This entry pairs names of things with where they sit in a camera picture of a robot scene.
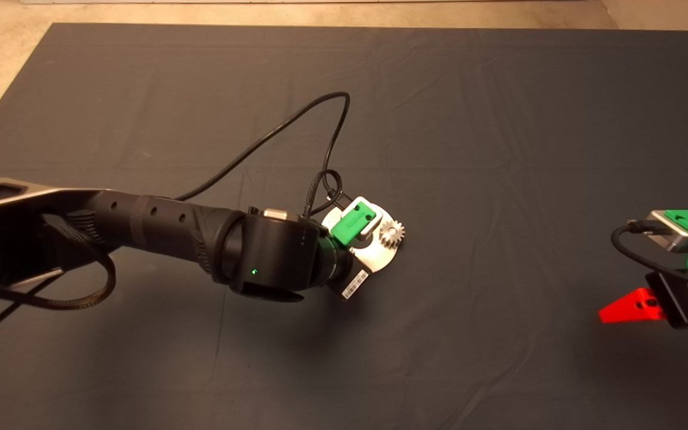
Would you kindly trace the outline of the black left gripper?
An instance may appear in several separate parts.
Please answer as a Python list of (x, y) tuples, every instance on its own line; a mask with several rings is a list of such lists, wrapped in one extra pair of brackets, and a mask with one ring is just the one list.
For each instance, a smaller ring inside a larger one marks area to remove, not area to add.
[(339, 299), (349, 300), (371, 275), (371, 270), (362, 262), (348, 262), (328, 281), (328, 290), (334, 292)]

